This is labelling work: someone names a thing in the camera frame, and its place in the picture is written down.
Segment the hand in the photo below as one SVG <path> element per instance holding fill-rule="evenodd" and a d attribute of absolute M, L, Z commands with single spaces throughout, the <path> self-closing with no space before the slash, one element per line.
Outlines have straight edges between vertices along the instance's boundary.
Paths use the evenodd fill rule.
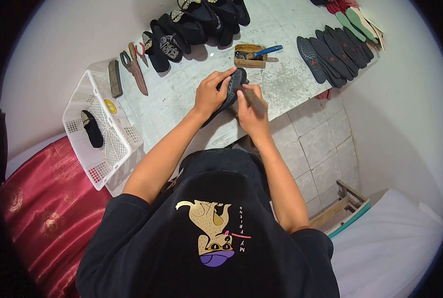
<path fill-rule="evenodd" d="M 255 95 L 261 99 L 262 103 L 266 106 L 266 109 L 268 109 L 268 104 L 263 100 L 259 85 L 244 84 L 243 87 L 253 90 Z M 271 138 L 267 113 L 262 118 L 259 118 L 253 110 L 253 107 L 248 107 L 248 102 L 246 101 L 243 92 L 239 90 L 236 95 L 238 96 L 238 121 L 240 122 L 242 129 L 251 137 L 255 145 L 259 141 Z"/>
<path fill-rule="evenodd" d="M 234 73 L 236 67 L 230 68 L 227 71 L 212 72 L 206 79 L 202 80 L 197 88 L 195 95 L 195 106 L 193 110 L 196 114 L 207 120 L 214 111 L 216 111 L 226 99 L 228 92 L 228 83 L 231 80 L 231 74 Z M 217 85 L 223 81 L 220 91 L 217 90 Z"/>

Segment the black t-shirt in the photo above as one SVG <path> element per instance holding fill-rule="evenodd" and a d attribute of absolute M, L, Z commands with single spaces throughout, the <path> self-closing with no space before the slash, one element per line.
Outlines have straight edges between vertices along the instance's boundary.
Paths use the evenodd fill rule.
<path fill-rule="evenodd" d="M 77 271 L 79 294 L 338 297 L 331 240 L 315 229 L 288 235 L 266 206 L 259 165 L 242 152 L 184 160 L 153 206 L 130 194 L 109 200 Z"/>

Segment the person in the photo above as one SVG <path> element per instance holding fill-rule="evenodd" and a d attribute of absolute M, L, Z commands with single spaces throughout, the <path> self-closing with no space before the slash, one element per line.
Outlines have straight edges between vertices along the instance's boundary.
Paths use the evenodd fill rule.
<path fill-rule="evenodd" d="M 339 296 L 332 242 L 309 228 L 267 116 L 259 118 L 241 91 L 239 123 L 261 160 L 240 149 L 194 152 L 167 182 L 225 100 L 235 69 L 201 81 L 194 107 L 141 160 L 122 194 L 108 201 L 77 270 L 81 297 Z M 244 87 L 262 99 L 260 86 Z"/>

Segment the work table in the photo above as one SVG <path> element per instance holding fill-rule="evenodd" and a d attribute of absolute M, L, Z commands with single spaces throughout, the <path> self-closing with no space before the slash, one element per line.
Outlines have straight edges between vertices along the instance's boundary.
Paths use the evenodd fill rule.
<path fill-rule="evenodd" d="M 148 68 L 139 59 L 148 96 L 141 94 L 132 75 L 121 67 L 124 94 L 118 101 L 129 122 L 144 139 L 145 152 L 173 129 L 193 107 L 195 90 L 202 79 L 213 71 L 233 67 L 234 47 L 239 43 L 284 47 L 281 51 L 268 54 L 265 69 L 246 68 L 250 84 L 261 86 L 263 97 L 269 105 L 269 120 L 331 88 L 327 81 L 318 84 L 314 80 L 298 52 L 296 37 L 314 37 L 314 31 L 323 30 L 324 25 L 341 27 L 334 15 L 325 7 L 316 7 L 308 0 L 245 0 L 245 4 L 251 23 L 247 27 L 240 26 L 241 31 L 234 36 L 230 47 L 219 48 L 211 40 L 205 45 L 192 46 L 191 54 L 184 55 L 180 63 L 171 62 L 171 68 L 161 74 L 155 72 L 148 56 Z M 378 58 L 375 51 L 374 55 L 371 64 Z M 185 155 L 198 150 L 225 147 L 244 135 L 245 132 L 233 116 L 227 111 L 222 112 L 198 132 Z"/>

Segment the yellow sticker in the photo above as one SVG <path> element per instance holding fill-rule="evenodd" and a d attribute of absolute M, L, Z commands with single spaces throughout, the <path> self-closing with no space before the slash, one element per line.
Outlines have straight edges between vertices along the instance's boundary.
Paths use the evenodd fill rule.
<path fill-rule="evenodd" d="M 110 100 L 105 100 L 104 103 L 106 104 L 107 109 L 112 113 L 115 114 L 117 113 L 117 108 L 116 106 L 112 103 L 112 101 Z"/>

